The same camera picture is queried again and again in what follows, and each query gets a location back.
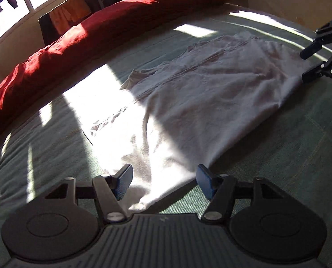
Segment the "metal bolt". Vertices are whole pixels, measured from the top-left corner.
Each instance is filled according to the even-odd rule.
[[[119,213],[118,211],[114,211],[112,213],[108,213],[106,216],[106,219],[110,222],[121,222],[122,220],[125,219],[125,216],[122,213]]]
[[[207,220],[219,220],[222,217],[221,213],[219,213],[217,211],[206,212],[203,216]]]

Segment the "blue gripper pad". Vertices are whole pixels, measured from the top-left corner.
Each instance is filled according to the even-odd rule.
[[[217,176],[213,175],[203,164],[197,167],[196,181],[208,200],[211,200],[217,191],[213,186],[215,178],[217,178]]]
[[[132,182],[132,177],[133,169],[130,164],[125,164],[125,166],[113,176],[113,180],[116,180],[116,185],[112,191],[117,200],[121,200],[126,194],[126,191]]]

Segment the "bed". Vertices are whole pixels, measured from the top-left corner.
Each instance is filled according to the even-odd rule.
[[[170,61],[193,43],[244,30],[296,51],[314,36],[299,25],[265,13],[231,4],[214,6],[163,23],[95,56],[35,100],[0,135],[0,228],[11,212],[63,178],[88,181],[102,173],[85,134],[85,126],[94,120],[96,93],[117,91],[133,69]],[[329,58],[331,48],[323,48],[310,58],[311,63]],[[266,177],[315,211],[328,228],[319,260],[332,267],[332,81],[321,78],[299,87],[280,111],[210,168],[243,181]],[[93,202],[80,204],[95,214]],[[235,210],[246,204],[236,202]],[[190,182],[146,212],[200,215],[207,205],[199,187]],[[0,266],[8,259],[0,237]]]

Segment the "red pillow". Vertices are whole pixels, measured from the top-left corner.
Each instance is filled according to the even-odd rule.
[[[122,0],[94,13],[16,66],[0,84],[0,135],[79,65],[165,22],[226,0]]]

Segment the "orange cloth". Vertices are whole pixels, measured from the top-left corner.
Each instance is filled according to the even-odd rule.
[[[49,17],[60,35],[70,28],[69,21],[77,22],[91,14],[90,8],[84,0],[67,0],[49,12]]]

